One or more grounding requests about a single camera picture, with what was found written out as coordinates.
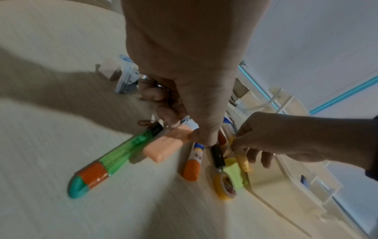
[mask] blue trim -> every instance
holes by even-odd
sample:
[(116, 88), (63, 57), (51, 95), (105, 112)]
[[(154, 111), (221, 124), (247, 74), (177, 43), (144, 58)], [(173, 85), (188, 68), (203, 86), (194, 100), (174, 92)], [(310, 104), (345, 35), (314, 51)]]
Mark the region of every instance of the blue trim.
[(349, 91), (347, 91), (347, 92), (339, 95), (336, 98), (333, 98), (332, 100), (330, 100), (330, 101), (328, 101), (328, 102), (326, 102), (326, 103), (324, 103), (324, 104), (316, 107), (315, 109), (310, 110), (309, 113), (311, 115), (319, 113), (320, 111), (325, 110), (326, 108), (328, 108), (328, 107), (330, 107), (330, 106), (332, 106), (332, 105), (334, 105), (336, 103), (339, 103), (340, 101), (345, 100), (346, 98), (348, 98), (348, 97), (350, 97), (350, 96), (352, 96), (354, 94), (357, 94), (358, 92), (363, 91), (364, 89), (367, 89), (367, 88), (369, 88), (370, 86), (372, 86), (372, 85), (374, 85), (376, 83), (378, 83), (378, 76), (376, 76), (373, 79), (370, 79), (370, 80), (362, 83), (361, 85), (358, 85), (358, 86), (354, 87), (353, 89), (351, 89), (351, 90), (349, 90)]
[[(253, 84), (254, 84), (254, 86), (256, 86), (256, 88), (261, 92), (261, 94), (263, 94), (263, 96), (265, 96), (265, 98), (269, 101), (270, 100), (270, 97), (265, 93), (265, 91), (263, 91), (262, 89), (261, 89), (261, 87), (248, 75), (248, 73), (247, 72), (245, 72), (245, 70), (243, 69), (243, 68), (241, 68), (240, 67), (240, 65), (238, 66), (239, 67), (239, 69), (243, 72), (243, 74), (248, 78), (248, 80), (250, 80)], [(276, 109), (278, 109), (278, 107), (277, 107), (277, 105), (276, 105), (276, 103), (272, 103), (272, 105), (276, 108)]]

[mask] black wristband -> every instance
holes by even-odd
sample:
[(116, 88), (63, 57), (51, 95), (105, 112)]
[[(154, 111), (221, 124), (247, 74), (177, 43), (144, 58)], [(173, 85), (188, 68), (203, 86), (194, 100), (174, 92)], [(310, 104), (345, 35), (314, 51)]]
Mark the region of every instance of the black wristband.
[(365, 175), (368, 176), (371, 179), (374, 179), (375, 181), (378, 181), (378, 150), (375, 153), (373, 165), (370, 170), (365, 171)]

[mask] hand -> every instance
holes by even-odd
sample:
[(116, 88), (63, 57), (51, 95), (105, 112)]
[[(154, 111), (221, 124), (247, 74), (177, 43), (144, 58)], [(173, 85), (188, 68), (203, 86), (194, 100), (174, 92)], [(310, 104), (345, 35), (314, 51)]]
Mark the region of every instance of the hand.
[(267, 3), (122, 0), (130, 58), (141, 74), (173, 91), (169, 104), (165, 91), (139, 85), (160, 118), (173, 125), (189, 114), (199, 125), (191, 140), (216, 143), (237, 65)]
[(247, 158), (255, 163), (259, 151), (261, 163), (269, 168), (273, 154), (287, 156), (303, 162), (319, 162), (326, 158), (313, 148), (310, 117), (256, 112), (240, 127), (233, 141), (233, 150), (249, 148)]

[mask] adhesive tape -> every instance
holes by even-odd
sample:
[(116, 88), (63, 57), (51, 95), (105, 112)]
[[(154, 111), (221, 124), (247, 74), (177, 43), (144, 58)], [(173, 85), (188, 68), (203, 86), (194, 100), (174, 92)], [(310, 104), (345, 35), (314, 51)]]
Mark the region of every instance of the adhesive tape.
[(214, 178), (214, 187), (222, 200), (231, 200), (236, 197), (235, 184), (226, 172), (217, 174)]

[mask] wooden table surface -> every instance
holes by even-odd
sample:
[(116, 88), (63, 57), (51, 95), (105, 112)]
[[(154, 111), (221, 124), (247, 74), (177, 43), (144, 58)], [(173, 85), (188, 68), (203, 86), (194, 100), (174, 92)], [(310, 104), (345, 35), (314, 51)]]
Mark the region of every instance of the wooden table surface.
[(0, 1), (0, 238), (306, 238), (246, 190), (220, 201), (205, 157), (134, 160), (79, 199), (73, 174), (136, 133), (152, 108), (95, 73), (127, 54), (123, 16), (54, 0)]

